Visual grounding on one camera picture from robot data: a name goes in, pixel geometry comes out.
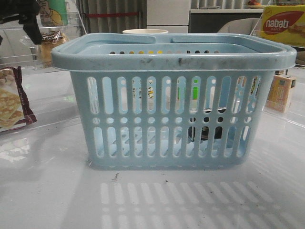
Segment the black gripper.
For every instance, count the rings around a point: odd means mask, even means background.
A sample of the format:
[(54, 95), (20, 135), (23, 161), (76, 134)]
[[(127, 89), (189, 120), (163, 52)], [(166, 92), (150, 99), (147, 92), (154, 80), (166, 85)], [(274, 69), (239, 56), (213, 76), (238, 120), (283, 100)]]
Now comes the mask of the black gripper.
[(36, 0), (1, 0), (0, 23), (18, 21), (31, 41), (38, 45), (42, 43), (42, 35), (38, 27), (37, 15), (40, 6)]

